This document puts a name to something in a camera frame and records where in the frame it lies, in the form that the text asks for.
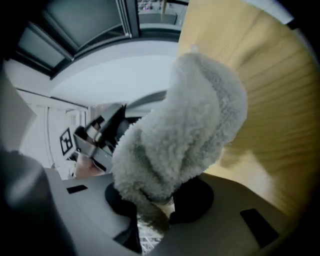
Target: window pane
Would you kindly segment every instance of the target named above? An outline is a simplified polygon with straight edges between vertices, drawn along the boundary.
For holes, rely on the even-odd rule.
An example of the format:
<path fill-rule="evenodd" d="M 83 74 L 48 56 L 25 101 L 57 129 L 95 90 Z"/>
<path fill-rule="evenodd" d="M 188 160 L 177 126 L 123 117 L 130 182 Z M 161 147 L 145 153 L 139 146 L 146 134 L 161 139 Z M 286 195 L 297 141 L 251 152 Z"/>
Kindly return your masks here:
<path fill-rule="evenodd" d="M 52 68 L 64 59 L 64 56 L 42 40 L 42 38 L 28 27 L 24 30 L 18 46 L 31 56 L 39 59 Z"/>
<path fill-rule="evenodd" d="M 181 30 L 187 5 L 167 3 L 162 18 L 161 0 L 138 0 L 140 28 L 164 28 Z"/>
<path fill-rule="evenodd" d="M 46 11 L 79 48 L 116 28 L 109 37 L 124 35 L 116 0 L 54 0 Z"/>

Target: white curved surface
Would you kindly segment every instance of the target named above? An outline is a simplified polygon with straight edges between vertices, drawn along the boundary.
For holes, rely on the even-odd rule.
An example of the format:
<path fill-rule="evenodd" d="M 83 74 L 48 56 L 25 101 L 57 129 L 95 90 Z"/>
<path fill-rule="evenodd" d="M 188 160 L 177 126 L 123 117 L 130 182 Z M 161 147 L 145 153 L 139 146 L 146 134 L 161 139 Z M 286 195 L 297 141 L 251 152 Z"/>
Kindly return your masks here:
<path fill-rule="evenodd" d="M 96 51 L 55 77 L 50 96 L 91 106 L 166 90 L 177 48 L 175 42 L 136 41 Z"/>

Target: fluffy white cloth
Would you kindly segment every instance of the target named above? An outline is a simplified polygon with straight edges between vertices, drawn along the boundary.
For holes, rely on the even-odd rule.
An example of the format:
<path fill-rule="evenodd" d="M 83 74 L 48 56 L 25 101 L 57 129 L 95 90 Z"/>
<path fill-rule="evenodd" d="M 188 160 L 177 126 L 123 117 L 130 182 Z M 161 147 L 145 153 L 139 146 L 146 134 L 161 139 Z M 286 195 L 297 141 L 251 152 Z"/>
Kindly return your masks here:
<path fill-rule="evenodd" d="M 152 202 L 168 201 L 215 163 L 247 112 L 246 90 L 233 71 L 199 53 L 182 55 L 161 107 L 120 139 L 112 158 L 115 188 L 145 222 L 163 231 L 166 216 Z"/>

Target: gray fuzzy fabric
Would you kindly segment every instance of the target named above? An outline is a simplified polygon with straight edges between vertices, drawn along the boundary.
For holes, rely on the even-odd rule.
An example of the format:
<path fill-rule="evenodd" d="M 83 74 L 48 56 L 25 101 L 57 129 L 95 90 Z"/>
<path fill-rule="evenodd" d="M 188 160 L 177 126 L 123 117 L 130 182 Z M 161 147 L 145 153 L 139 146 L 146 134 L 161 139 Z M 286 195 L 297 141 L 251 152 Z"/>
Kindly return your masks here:
<path fill-rule="evenodd" d="M 112 158 L 115 188 L 142 220 L 162 232 L 167 202 L 182 183 L 215 163 L 248 112 L 240 79 L 221 63 L 187 53 L 173 64 L 161 107 L 131 125 Z"/>

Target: wooden table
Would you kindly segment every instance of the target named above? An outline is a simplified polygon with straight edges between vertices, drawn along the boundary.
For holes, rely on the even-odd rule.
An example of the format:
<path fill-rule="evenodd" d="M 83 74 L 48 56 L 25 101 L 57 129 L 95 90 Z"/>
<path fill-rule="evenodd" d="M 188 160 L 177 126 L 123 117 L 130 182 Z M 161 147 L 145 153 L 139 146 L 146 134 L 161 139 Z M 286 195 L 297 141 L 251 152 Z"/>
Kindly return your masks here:
<path fill-rule="evenodd" d="M 199 51 L 231 67 L 248 118 L 207 172 L 244 184 L 295 218 L 317 180 L 319 71 L 285 25 L 241 0 L 191 0 L 178 54 Z"/>

